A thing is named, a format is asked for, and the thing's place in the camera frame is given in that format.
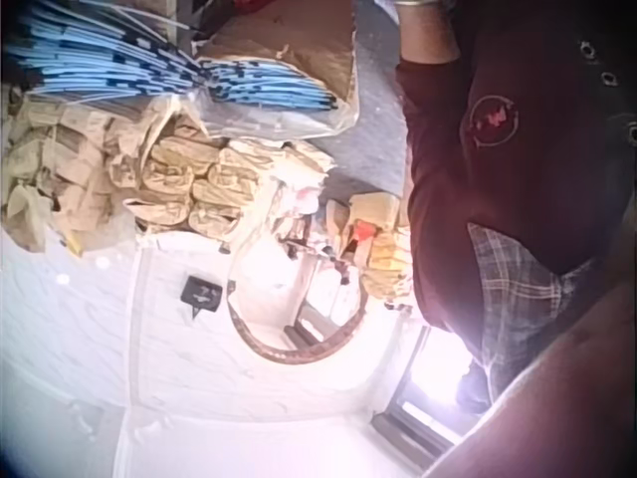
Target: bundle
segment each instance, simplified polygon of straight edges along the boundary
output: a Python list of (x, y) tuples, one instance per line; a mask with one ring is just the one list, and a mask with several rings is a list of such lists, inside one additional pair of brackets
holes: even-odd
[(273, 61), (204, 62), (216, 102), (289, 110), (336, 109), (336, 97), (319, 81)]
[(186, 25), (96, 0), (67, 8), (38, 0), (18, 18), (4, 52), (42, 83), (33, 94), (79, 94), (74, 103), (184, 94), (206, 83), (199, 65), (135, 16)]

